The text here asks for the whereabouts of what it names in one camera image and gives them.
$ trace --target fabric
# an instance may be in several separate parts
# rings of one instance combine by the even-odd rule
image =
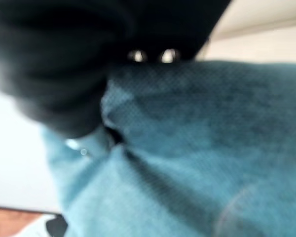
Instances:
[[[108,156],[44,132],[66,237],[296,237],[296,65],[121,66],[102,108]]]
[[[0,0],[0,90],[65,138],[100,123],[111,64],[132,50],[192,59],[229,0]]]

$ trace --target white surface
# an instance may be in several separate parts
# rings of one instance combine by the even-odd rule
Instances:
[[[296,63],[296,26],[213,41],[206,50],[205,58],[207,60]]]
[[[0,206],[59,211],[38,127],[1,95]]]
[[[55,215],[43,215],[12,237],[51,237],[46,229],[46,222],[55,217]]]
[[[232,0],[215,28],[214,35],[274,29],[296,24],[296,0]]]

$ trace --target black object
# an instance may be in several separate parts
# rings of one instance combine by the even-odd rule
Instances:
[[[67,227],[68,224],[62,215],[57,215],[55,219],[46,222],[47,232],[51,237],[65,236]]]

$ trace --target black fabric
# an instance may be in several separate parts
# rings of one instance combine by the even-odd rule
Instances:
[[[229,0],[0,0],[0,90],[66,138],[100,122],[112,64],[133,49],[192,59]]]
[[[64,237],[68,224],[62,215],[46,222],[46,229],[50,237]]]

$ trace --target teal fabric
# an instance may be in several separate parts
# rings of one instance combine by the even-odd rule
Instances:
[[[44,132],[67,237],[296,237],[296,65],[120,66],[102,116],[107,156]]]

